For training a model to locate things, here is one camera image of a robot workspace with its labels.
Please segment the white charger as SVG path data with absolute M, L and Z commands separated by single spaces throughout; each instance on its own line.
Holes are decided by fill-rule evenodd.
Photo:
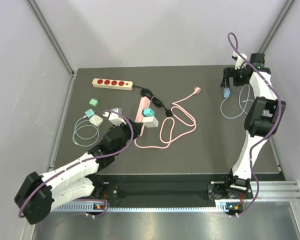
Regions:
M 146 128 L 156 128 L 159 126 L 159 121 L 155 116 L 145 116 L 142 119 L 142 123 Z

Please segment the teal dual usb charger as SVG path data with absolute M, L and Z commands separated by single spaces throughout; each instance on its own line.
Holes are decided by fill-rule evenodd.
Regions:
M 152 110 L 151 108 L 145 108 L 143 111 L 142 111 L 142 115 L 144 117 L 154 117 L 155 116 L 155 111 Z

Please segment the white square charger plug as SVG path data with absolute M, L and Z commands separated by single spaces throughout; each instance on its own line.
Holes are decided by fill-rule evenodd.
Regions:
M 103 123 L 103 118 L 98 116 L 98 115 L 93 115 L 90 119 L 89 122 L 95 126 L 95 127 L 99 127 L 102 123 Z

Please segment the beige power strip red sockets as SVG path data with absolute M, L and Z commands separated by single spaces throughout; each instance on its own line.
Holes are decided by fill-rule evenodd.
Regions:
M 92 86 L 94 88 L 103 88 L 103 89 L 112 89 L 112 90 L 124 90 L 124 91 L 133 90 L 133 82 L 127 80 L 94 78 L 92 80 Z

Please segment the teal charger plug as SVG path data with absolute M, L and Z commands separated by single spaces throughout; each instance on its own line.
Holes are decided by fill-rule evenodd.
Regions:
M 88 109 L 88 110 L 86 110 L 85 112 L 84 112 L 84 114 L 86 115 L 86 117 L 88 118 L 88 119 L 90 119 L 90 118 L 92 118 L 96 113 L 95 113 L 95 111 L 93 110 L 93 109 Z

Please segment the green charger plug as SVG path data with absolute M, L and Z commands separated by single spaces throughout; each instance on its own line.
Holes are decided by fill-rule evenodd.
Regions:
M 99 99 L 98 98 L 93 97 L 89 101 L 89 105 L 92 106 L 92 107 L 96 107 L 98 104 L 99 104 Z

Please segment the light blue charger plug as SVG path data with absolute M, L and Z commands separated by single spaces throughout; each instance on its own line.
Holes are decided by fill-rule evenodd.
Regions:
M 223 97 L 224 97 L 225 99 L 227 99 L 227 98 L 230 96 L 230 93 L 231 93 L 231 91 L 230 91 L 229 88 L 224 88 L 224 89 L 223 89 Z

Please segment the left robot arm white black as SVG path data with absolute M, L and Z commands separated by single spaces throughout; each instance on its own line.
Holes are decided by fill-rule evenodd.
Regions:
M 97 172 L 112 164 L 140 136 L 142 127 L 128 118 L 110 127 L 99 143 L 74 161 L 50 172 L 28 174 L 14 197 L 19 218 L 36 225 L 71 201 L 86 197 L 103 200 L 106 185 Z

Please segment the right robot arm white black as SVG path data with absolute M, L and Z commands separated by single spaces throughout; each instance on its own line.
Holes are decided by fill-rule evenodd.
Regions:
M 276 133 L 286 108 L 286 102 L 278 100 L 273 89 L 271 71 L 264 66 L 264 54 L 253 53 L 247 58 L 243 53 L 234 52 L 232 58 L 235 65 L 223 70 L 220 86 L 226 94 L 230 80 L 236 87 L 248 85 L 253 90 L 254 101 L 245 117 L 246 135 L 241 153 L 223 185 L 223 192 L 229 198 L 248 191 L 257 157 L 268 138 Z

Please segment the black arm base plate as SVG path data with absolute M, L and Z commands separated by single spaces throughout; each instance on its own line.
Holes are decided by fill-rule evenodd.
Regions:
M 198 196 L 203 200 L 234 199 L 240 194 L 250 198 L 248 191 L 227 188 L 224 183 L 208 182 L 99 182 L 93 198 L 122 199 L 127 196 Z

